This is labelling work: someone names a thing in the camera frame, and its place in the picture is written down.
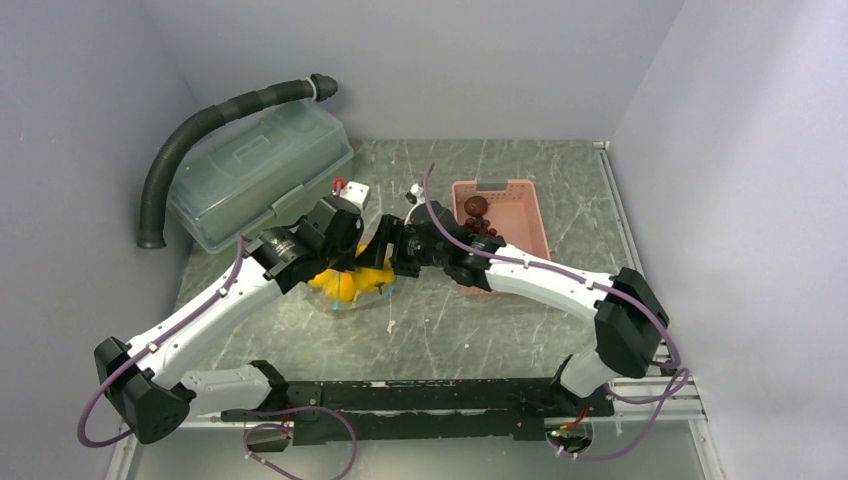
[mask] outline hose end fitting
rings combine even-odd
[[[315,95],[316,102],[324,101],[339,91],[339,84],[333,77],[321,75],[320,73],[313,73],[309,76],[309,79],[312,80],[312,84],[315,85],[315,88],[318,90],[318,94]]]

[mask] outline black metal base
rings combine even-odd
[[[360,440],[407,440],[512,436],[543,438],[545,418],[611,416],[603,388],[575,401],[550,378],[410,380],[386,382],[290,382],[288,405],[314,404],[339,411]],[[348,439],[347,430],[328,415],[295,416],[294,445],[321,445]],[[226,422],[267,421],[244,410],[222,412]]]

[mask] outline plastic storage box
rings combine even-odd
[[[311,101],[292,102],[213,139],[174,178],[169,209],[203,248],[218,253],[236,234],[287,225],[353,176],[341,122]]]
[[[513,179],[501,182],[477,182],[463,180],[454,182],[453,211],[460,225],[465,223],[465,201],[479,195],[489,203],[483,216],[491,227],[502,235],[506,243],[515,245],[525,252],[546,260],[551,259],[542,212],[536,198],[536,187],[530,180]],[[488,293],[476,287],[462,287],[466,295]]]

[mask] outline pink plastic basket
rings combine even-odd
[[[489,210],[484,218],[491,222],[491,228],[503,235],[506,243],[515,245],[525,252],[547,260],[551,259],[542,212],[536,198],[536,187],[530,180],[512,179],[506,182],[480,183],[476,180],[454,182],[453,211],[460,225],[465,223],[465,201],[474,195],[480,195],[489,202]],[[462,287],[466,295],[488,293],[474,287]]]

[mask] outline purple tube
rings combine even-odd
[[[236,254],[236,259],[233,262],[232,270],[229,275],[227,275],[227,279],[224,281],[222,287],[225,290],[229,290],[229,288],[235,283],[238,278],[239,272],[241,272],[241,265],[244,259],[244,237],[241,235],[238,236],[238,253]],[[222,297],[219,291],[216,291],[211,297],[209,297],[203,304],[197,307],[193,312],[189,313],[184,319],[177,322],[173,327],[165,330],[162,335],[156,337],[156,340],[153,340],[153,343],[156,345],[161,345],[163,342],[171,338],[175,333],[179,332],[186,325],[194,321],[197,317],[203,314],[206,310],[209,309],[212,305],[215,304]],[[97,390],[94,392],[94,395],[88,400],[85,404],[85,407],[82,409],[82,414],[80,415],[79,421],[77,422],[77,440],[81,444],[89,448],[102,448],[108,447],[113,443],[118,442],[119,440],[126,438],[132,433],[132,430],[127,430],[125,432],[121,432],[118,435],[108,439],[108,440],[92,440],[88,438],[88,435],[85,433],[85,425],[88,423],[88,417],[91,416],[91,411],[94,409],[94,405],[97,403],[97,400],[103,395],[106,390],[115,382],[115,379],[120,377],[124,372],[129,370],[133,365],[137,364],[139,360],[144,358],[148,353],[150,353],[150,347],[145,346],[140,352],[133,355],[129,360],[127,360],[123,365],[118,367],[117,370],[112,372],[111,375],[106,377],[106,380],[97,387]]]
[[[326,413],[328,415],[335,417],[338,421],[342,422],[342,425],[344,425],[344,427],[347,429],[348,433],[350,434],[350,440],[351,440],[351,442],[353,442],[353,450],[350,453],[350,460],[347,462],[347,465],[345,465],[344,470],[342,470],[341,473],[339,473],[338,475],[333,477],[331,480],[339,480],[342,477],[344,477],[345,475],[347,475],[350,472],[350,469],[353,468],[353,462],[356,461],[356,449],[357,449],[356,434],[354,433],[353,426],[351,426],[350,422],[348,422],[347,419],[344,418],[344,416],[342,416],[340,413],[336,412],[335,410],[330,410],[329,408],[318,407],[318,406],[295,407],[295,408],[288,408],[286,410],[278,410],[278,411],[275,411],[275,412],[250,411],[249,413],[252,413],[254,415],[259,415],[259,416],[262,416],[262,417],[277,417],[277,416],[285,415],[287,413],[298,413],[298,412]],[[277,429],[277,430],[285,430],[285,427],[283,427],[279,423],[261,423],[259,425],[252,427],[250,430],[248,430],[244,434],[243,446],[244,446],[245,453],[247,454],[247,456],[249,458],[256,460],[257,462],[261,463],[262,465],[265,465],[266,467],[268,467],[271,470],[279,473],[280,475],[283,475],[284,477],[290,478],[291,480],[303,480],[302,478],[295,476],[295,475],[283,470],[282,468],[277,466],[275,463],[269,462],[268,460],[265,460],[264,458],[262,458],[259,455],[250,451],[250,448],[248,447],[248,443],[247,443],[248,440],[250,439],[250,435],[257,430],[267,430],[269,428],[273,428],[273,429]]]
[[[427,169],[424,171],[424,177],[422,179],[421,185],[422,185],[422,188],[424,190],[424,206],[427,208],[427,213],[430,214],[430,220],[436,226],[436,229],[439,230],[439,233],[441,233],[442,236],[445,237],[445,239],[447,241],[451,242],[457,248],[465,250],[468,253],[471,253],[471,254],[474,254],[474,255],[479,255],[481,257],[489,258],[489,259],[492,259],[492,260],[499,260],[499,261],[502,261],[502,262],[524,265],[524,261],[520,260],[518,258],[506,257],[506,256],[503,256],[503,255],[498,255],[498,254],[495,254],[495,253],[489,253],[489,252],[485,252],[483,250],[478,250],[476,248],[470,247],[470,246],[460,242],[456,238],[454,238],[453,235],[451,235],[450,232],[447,231],[447,229],[441,224],[441,222],[439,222],[439,219],[436,216],[436,212],[433,209],[433,205],[430,203],[430,174],[433,171],[433,167],[435,167],[435,164],[431,163],[427,167]],[[547,264],[547,263],[536,262],[536,261],[530,261],[530,262],[528,262],[528,264],[531,267],[542,268],[542,269],[545,269],[545,270],[549,270],[549,271],[552,271],[552,272],[559,273],[561,275],[565,275],[566,277],[568,277],[568,278],[570,278],[570,279],[572,279],[576,282],[586,283],[586,279],[584,277],[582,277],[581,275],[578,275],[574,272],[568,271],[568,270],[566,270],[562,267],[559,267],[557,265],[550,265],[550,264]],[[642,302],[636,300],[636,298],[632,297],[631,295],[628,295],[627,293],[622,292],[622,291],[620,291],[616,288],[608,287],[606,285],[601,285],[601,284],[594,283],[594,282],[592,283],[592,287],[597,288],[601,291],[607,292],[610,295],[614,295],[614,296],[624,300],[625,302],[629,303],[630,305],[633,305],[640,312],[642,312],[642,314],[645,315],[645,317],[648,318],[648,320],[657,329],[657,331],[659,331],[663,340],[665,340],[666,345],[668,345],[668,351],[669,351],[671,358],[669,359],[668,362],[651,362],[652,365],[662,367],[662,368],[678,368],[678,367],[680,367],[680,352],[677,349],[677,345],[674,343],[674,340],[668,334],[668,331],[666,330],[665,326],[662,324],[662,322],[660,322],[660,319],[657,318],[657,316],[654,315],[654,313],[651,312],[648,309],[648,307],[643,305]],[[677,385],[674,385],[674,381],[678,378],[682,378],[682,379]],[[645,439],[645,437],[648,435],[648,432],[650,432],[651,428],[653,428],[654,423],[656,423],[657,417],[660,414],[660,409],[662,408],[663,403],[668,399],[668,397],[674,395],[681,388],[683,388],[686,385],[686,382],[688,380],[689,380],[689,369],[680,368],[671,377],[671,379],[668,382],[668,385],[665,388],[665,391],[663,391],[663,393],[661,395],[658,395],[656,397],[649,397],[649,398],[645,398],[645,399],[640,399],[640,400],[632,400],[632,399],[629,399],[629,398],[622,397],[622,396],[616,394],[615,392],[613,392],[612,389],[609,388],[609,386],[607,385],[606,386],[607,392],[610,395],[612,395],[614,398],[616,398],[617,400],[620,400],[620,401],[625,402],[625,403],[635,404],[635,405],[658,402],[657,407],[654,410],[653,415],[651,415],[651,418],[648,420],[648,423],[645,425],[645,427],[639,433],[639,436],[636,437],[636,439],[633,440],[633,442],[631,442],[630,445],[628,445],[627,447],[623,448],[622,450],[619,450],[616,453],[610,454],[610,455],[604,455],[604,456],[599,456],[599,457],[574,456],[574,458],[579,459],[579,460],[586,460],[586,461],[604,461],[604,460],[613,460],[615,458],[619,458],[619,457],[622,457],[622,456],[630,453],[631,450],[636,448],[636,446],[639,445],[639,443],[642,442],[642,440]]]

